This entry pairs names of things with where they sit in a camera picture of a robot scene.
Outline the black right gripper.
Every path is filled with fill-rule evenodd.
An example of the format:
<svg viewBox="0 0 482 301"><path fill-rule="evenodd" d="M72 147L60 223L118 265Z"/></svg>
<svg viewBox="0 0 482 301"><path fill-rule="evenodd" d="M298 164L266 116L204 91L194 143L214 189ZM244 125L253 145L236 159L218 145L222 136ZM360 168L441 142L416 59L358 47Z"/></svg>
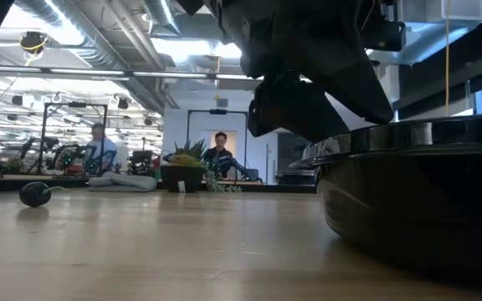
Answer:
<svg viewBox="0 0 482 301"><path fill-rule="evenodd" d="M293 69L374 124L394 113L357 25L362 0L207 0L224 37L242 51L252 78ZM249 106L254 137L279 128L310 142L349 130L320 87L264 81Z"/></svg>

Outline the black plastic tupperware container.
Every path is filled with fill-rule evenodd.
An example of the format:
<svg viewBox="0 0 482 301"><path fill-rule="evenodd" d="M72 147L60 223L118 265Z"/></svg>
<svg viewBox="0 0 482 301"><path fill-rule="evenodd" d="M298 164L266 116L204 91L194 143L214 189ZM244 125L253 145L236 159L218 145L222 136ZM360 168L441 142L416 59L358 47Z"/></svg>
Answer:
<svg viewBox="0 0 482 301"><path fill-rule="evenodd" d="M327 225L362 251L482 288L482 115L411 120L306 147Z"/></svg>

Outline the dark background cabinet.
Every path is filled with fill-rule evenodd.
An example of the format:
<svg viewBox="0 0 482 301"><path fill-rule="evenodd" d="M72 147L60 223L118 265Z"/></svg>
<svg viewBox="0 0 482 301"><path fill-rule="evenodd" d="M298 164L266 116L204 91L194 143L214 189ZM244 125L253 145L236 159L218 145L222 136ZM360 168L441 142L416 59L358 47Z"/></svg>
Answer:
<svg viewBox="0 0 482 301"><path fill-rule="evenodd" d="M278 170L276 180L279 185L304 185L309 180L299 170L289 168L291 163L302 159L303 151L309 142L292 133L278 134Z"/></svg>

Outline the person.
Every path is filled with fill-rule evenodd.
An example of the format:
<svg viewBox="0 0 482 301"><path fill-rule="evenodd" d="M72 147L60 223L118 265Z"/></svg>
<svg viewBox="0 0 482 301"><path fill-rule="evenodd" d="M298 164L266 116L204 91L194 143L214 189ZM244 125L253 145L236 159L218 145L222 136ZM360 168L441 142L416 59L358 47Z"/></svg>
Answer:
<svg viewBox="0 0 482 301"><path fill-rule="evenodd" d="M215 135L216 145L208 149L203 155L203 160L214 166L222 178L228 177L228 171L233 166L233 155L225 148L227 139L228 137L224 132L218 132Z"/></svg>
<svg viewBox="0 0 482 301"><path fill-rule="evenodd" d="M111 170L118 163L115 142L105 135L105 127L101 123L91 126L91 134L92 138L87 144L86 160L91 161L102 157L102 169Z"/></svg>

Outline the trailing green vine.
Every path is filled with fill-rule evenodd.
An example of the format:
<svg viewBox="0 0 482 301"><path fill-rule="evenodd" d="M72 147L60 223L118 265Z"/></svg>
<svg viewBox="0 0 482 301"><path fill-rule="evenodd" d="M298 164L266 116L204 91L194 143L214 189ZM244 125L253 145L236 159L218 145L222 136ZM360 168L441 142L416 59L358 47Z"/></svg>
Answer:
<svg viewBox="0 0 482 301"><path fill-rule="evenodd" d="M203 162L202 166L205 170L205 182L210 192L241 192L240 186L224 185L219 183L222 175L216 165L210 162Z"/></svg>

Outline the succulent plant in black pot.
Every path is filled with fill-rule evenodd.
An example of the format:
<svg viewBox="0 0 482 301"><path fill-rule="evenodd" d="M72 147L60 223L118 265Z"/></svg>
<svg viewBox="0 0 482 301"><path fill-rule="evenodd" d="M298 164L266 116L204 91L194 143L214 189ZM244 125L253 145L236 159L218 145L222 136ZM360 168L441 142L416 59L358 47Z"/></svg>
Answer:
<svg viewBox="0 0 482 301"><path fill-rule="evenodd" d="M205 140L192 143L187 140L184 146L175 145L172 153L163 157L161 179L170 192L195 192L200 189L205 174L202 164Z"/></svg>

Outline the black office chair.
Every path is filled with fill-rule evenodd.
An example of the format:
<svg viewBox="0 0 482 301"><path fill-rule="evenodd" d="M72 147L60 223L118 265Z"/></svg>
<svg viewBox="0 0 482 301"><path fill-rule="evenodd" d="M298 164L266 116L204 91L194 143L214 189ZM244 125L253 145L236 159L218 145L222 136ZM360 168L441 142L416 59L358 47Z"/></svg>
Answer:
<svg viewBox="0 0 482 301"><path fill-rule="evenodd" d="M134 150L130 157L128 172L136 176L149 176L152 173L152 152Z"/></svg>

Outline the grey cushion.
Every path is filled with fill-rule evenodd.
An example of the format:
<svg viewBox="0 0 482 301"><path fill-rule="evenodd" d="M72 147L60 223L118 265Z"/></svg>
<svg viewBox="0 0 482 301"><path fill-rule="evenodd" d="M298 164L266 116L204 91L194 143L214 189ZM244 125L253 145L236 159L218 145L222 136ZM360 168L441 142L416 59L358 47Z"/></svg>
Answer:
<svg viewBox="0 0 482 301"><path fill-rule="evenodd" d="M154 191L157 181L150 176L134 176L107 171L102 176L92 177L87 185L91 191L149 192Z"/></svg>

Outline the black metal frame stand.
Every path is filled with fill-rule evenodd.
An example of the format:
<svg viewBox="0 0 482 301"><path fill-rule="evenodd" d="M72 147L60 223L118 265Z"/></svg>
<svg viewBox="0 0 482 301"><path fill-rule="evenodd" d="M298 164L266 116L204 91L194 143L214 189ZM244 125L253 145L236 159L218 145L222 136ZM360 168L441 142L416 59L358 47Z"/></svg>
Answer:
<svg viewBox="0 0 482 301"><path fill-rule="evenodd" d="M221 109L206 111L189 110L187 113L187 138L197 138L197 141L205 140L205 153L208 149L213 148L216 145L215 135L218 132L224 132L228 137L225 148L230 151L233 155L233 158L236 159L236 156L234 155L234 148L236 146L237 131L240 129L242 121L244 121L244 127L241 130L243 133L242 137L245 139L244 144L247 145L246 139L248 132L248 116L246 113L235 111L232 112ZM237 162L246 168L246 159L243 159L242 161L237 160ZM236 176L236 178L242 179L241 173L239 171L236 172L239 174L239 176Z"/></svg>
<svg viewBox="0 0 482 301"><path fill-rule="evenodd" d="M103 117L103 125L106 128L106 121L107 121L107 113L108 113L108 106L107 105L96 105L96 104L87 104L85 101L71 101L69 103L54 103L54 102L47 102L44 104L44 112L43 112L43 122L42 122L42 127L41 127L41 138L39 142L39 162L37 165L37 173L40 174L42 171L42 163L43 163L43 158L44 158L44 144L46 142L45 138L45 133L47 130L47 121L48 118L50 118L53 114L56 114L57 111L59 110L60 107L63 106L68 106L70 108L87 108L87 107L100 107L104 110L104 114L102 115ZM98 164L95 170L97 171L97 176L101 176L105 170L102 169L102 157L98 158Z"/></svg>

